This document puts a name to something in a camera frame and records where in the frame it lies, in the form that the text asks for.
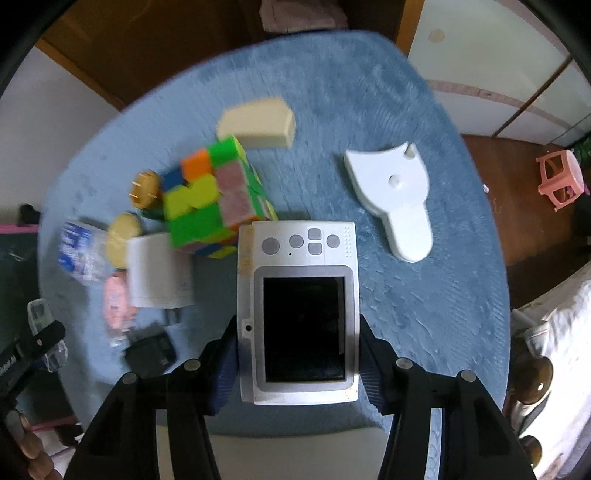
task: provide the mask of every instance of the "pink plastic stool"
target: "pink plastic stool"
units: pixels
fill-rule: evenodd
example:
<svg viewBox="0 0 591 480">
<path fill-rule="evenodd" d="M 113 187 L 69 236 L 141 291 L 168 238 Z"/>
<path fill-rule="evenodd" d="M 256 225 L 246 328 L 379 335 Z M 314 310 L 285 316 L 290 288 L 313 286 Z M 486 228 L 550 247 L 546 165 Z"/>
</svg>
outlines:
<svg viewBox="0 0 591 480">
<path fill-rule="evenodd" d="M 560 157 L 562 168 L 556 166 L 553 158 Z M 542 183 L 538 187 L 540 195 L 547 195 L 554 203 L 557 212 L 563 206 L 573 203 L 585 190 L 583 174 L 579 162 L 570 150 L 561 150 L 535 159 L 540 164 Z M 548 178 L 548 166 L 552 170 Z"/>
</svg>

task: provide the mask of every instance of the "pink cube sticker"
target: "pink cube sticker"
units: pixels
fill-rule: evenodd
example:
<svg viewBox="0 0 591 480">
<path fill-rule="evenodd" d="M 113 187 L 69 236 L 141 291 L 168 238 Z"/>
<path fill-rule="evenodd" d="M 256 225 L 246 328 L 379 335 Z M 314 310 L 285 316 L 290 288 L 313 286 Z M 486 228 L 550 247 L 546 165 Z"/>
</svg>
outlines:
<svg viewBox="0 0 591 480">
<path fill-rule="evenodd" d="M 209 244 L 203 244 L 201 242 L 193 242 L 192 244 L 187 244 L 183 247 L 177 248 L 177 252 L 183 252 L 185 254 L 194 254 L 196 251 L 201 250 L 202 248 L 208 247 Z"/>
<path fill-rule="evenodd" d="M 256 215 L 251 196 L 246 189 L 234 190 L 222 195 L 218 201 L 224 227 L 239 225 Z"/>
<path fill-rule="evenodd" d="M 244 172 L 244 164 L 238 159 L 216 168 L 213 173 L 217 180 L 217 189 L 222 193 L 229 193 L 244 188 L 247 178 Z"/>
</svg>

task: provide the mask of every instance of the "plastic packet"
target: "plastic packet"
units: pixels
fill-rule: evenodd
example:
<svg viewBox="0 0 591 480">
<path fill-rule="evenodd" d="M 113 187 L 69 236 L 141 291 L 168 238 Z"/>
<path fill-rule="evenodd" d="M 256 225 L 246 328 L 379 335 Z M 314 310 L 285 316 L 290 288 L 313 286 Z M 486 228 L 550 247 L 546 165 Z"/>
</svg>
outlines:
<svg viewBox="0 0 591 480">
<path fill-rule="evenodd" d="M 61 231 L 59 264 L 84 285 L 104 280 L 107 232 L 86 223 L 67 221 Z"/>
</svg>

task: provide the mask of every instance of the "white plastic piece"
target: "white plastic piece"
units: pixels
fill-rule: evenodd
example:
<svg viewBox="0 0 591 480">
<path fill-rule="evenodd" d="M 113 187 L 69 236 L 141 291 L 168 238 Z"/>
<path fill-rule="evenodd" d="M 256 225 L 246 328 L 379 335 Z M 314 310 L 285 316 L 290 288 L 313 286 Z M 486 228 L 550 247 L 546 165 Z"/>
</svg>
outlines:
<svg viewBox="0 0 591 480">
<path fill-rule="evenodd" d="M 38 334 L 49 324 L 54 322 L 53 315 L 44 299 L 36 299 L 27 304 L 29 327 L 33 335 Z M 68 360 L 68 348 L 64 340 L 43 355 L 43 362 L 50 372 L 56 372 Z"/>
<path fill-rule="evenodd" d="M 383 152 L 347 150 L 345 165 L 361 204 L 384 223 L 390 250 L 418 262 L 433 247 L 425 207 L 429 176 L 417 147 L 408 142 Z"/>
<path fill-rule="evenodd" d="M 168 232 L 128 240 L 127 281 L 134 307 L 178 309 L 194 303 L 193 257 L 173 250 Z"/>
</svg>

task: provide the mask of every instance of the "rubik's cube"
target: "rubik's cube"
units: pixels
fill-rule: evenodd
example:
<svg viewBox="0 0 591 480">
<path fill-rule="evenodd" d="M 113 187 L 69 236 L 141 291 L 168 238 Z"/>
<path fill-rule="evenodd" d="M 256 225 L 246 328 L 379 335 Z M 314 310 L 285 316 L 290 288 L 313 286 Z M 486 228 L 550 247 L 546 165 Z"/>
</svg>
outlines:
<svg viewBox="0 0 591 480">
<path fill-rule="evenodd" d="M 195 152 L 161 178 L 164 217 L 175 249 L 224 258 L 237 250 L 241 225 L 277 220 L 235 137 Z"/>
</svg>

